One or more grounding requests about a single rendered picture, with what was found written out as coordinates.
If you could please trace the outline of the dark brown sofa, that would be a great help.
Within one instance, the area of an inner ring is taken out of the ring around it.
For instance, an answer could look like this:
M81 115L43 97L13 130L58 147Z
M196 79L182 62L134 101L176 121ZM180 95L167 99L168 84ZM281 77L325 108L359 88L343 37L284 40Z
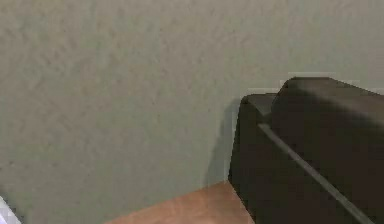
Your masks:
M384 224L384 95L293 77L244 96L228 179L255 224Z

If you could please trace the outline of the white furniture corner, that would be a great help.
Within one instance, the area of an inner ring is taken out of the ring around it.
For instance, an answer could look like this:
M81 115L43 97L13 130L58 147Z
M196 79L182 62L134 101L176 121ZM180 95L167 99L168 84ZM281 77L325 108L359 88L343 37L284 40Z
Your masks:
M21 224L15 213L0 196L0 224Z

